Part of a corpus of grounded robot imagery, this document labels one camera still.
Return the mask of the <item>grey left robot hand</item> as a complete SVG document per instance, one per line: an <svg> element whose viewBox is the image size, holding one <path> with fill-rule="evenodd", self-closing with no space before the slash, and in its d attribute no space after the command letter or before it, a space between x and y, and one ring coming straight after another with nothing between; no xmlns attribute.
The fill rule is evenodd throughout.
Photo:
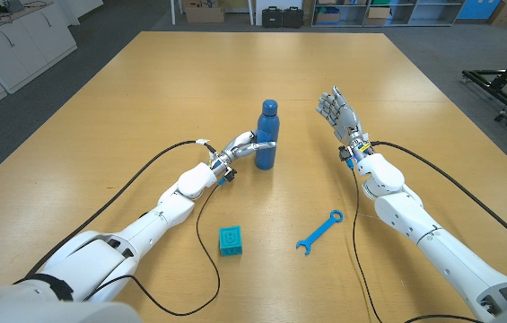
<svg viewBox="0 0 507 323"><path fill-rule="evenodd" d="M267 132L255 129L236 136L223 148L221 155L228 163L231 163L241 157L251 155L255 151L276 147L277 142L271 140Z"/></svg>

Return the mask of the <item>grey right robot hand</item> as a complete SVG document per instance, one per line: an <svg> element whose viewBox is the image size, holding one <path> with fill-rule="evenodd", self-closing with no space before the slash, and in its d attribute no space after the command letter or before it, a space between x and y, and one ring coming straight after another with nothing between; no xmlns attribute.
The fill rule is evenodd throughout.
<svg viewBox="0 0 507 323"><path fill-rule="evenodd" d="M353 140L369 140L361 120L336 86L331 93L322 93L316 111L331 125L335 137L343 145L350 145Z"/></svg>

